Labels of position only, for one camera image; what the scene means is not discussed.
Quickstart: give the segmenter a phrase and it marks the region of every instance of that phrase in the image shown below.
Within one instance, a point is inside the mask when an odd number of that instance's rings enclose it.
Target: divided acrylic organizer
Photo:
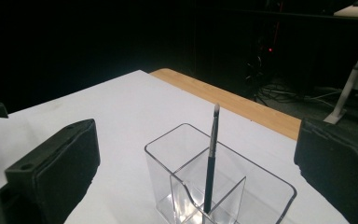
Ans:
[[[217,144],[212,210],[202,210],[210,136],[182,124],[145,146],[156,208],[168,223],[280,223],[293,186]]]

